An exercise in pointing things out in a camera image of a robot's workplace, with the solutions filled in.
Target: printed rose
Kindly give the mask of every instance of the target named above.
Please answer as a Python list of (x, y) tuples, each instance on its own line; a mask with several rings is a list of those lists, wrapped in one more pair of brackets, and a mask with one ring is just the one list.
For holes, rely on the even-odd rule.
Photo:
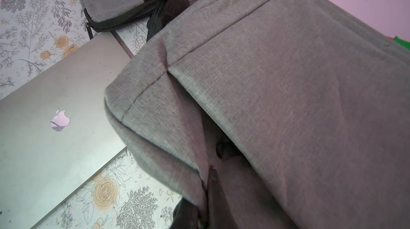
[(50, 56), (51, 56), (51, 53), (50, 53), (48, 50), (43, 51), (43, 52), (40, 54), (40, 58), (43, 59), (43, 60), (48, 59)]
[(69, 45), (69, 38), (67, 36), (58, 37), (58, 39), (55, 40), (55, 45), (64, 49)]
[(63, 58), (73, 53), (74, 51), (78, 50), (78, 48), (79, 46), (77, 45), (71, 45), (70, 47), (67, 47), (66, 50), (64, 50), (63, 52)]
[(71, 6), (77, 6), (77, 0), (70, 0)]
[(95, 204), (101, 207), (109, 206), (115, 202), (119, 193), (115, 179), (110, 176), (101, 178), (94, 187)]

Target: floral pattern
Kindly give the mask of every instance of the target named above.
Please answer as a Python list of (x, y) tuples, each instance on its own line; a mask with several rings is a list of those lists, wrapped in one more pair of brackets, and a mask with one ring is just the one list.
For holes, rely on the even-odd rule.
[(78, 0), (0, 0), (0, 13), (0, 99), (89, 40)]
[(134, 55), (147, 41), (148, 19), (149, 18), (147, 17), (139, 21), (132, 22), (124, 28), (116, 30), (125, 45), (130, 48)]
[(126, 149), (37, 229), (166, 229), (180, 199), (180, 195), (147, 175)]

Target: black fabric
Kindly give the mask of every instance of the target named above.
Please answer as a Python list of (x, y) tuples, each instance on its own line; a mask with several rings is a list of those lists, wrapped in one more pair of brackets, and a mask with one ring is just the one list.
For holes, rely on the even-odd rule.
[(174, 210), (174, 218), (169, 229), (198, 229), (198, 208), (182, 199)]
[(232, 217), (216, 170), (211, 166), (208, 176), (209, 229), (238, 229)]
[(131, 9), (130, 11), (127, 11), (126, 13), (120, 16), (111, 18), (103, 22), (93, 21), (87, 12), (87, 9), (84, 9), (84, 15), (87, 21), (90, 23), (91, 27), (96, 32), (109, 32), (117, 28), (120, 28), (129, 22), (133, 22), (151, 15), (152, 11), (156, 6), (156, 2), (156, 0), (149, 0), (141, 5), (136, 6), (135, 8)]
[(166, 3), (158, 1), (150, 20), (147, 23), (147, 41), (188, 7), (188, 0), (168, 0)]

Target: silver laptop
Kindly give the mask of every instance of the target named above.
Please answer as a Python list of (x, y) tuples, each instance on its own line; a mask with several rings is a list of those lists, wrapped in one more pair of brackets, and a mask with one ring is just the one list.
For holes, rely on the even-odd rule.
[(103, 97), (129, 61), (102, 33), (0, 100), (0, 228), (31, 228), (125, 148)]

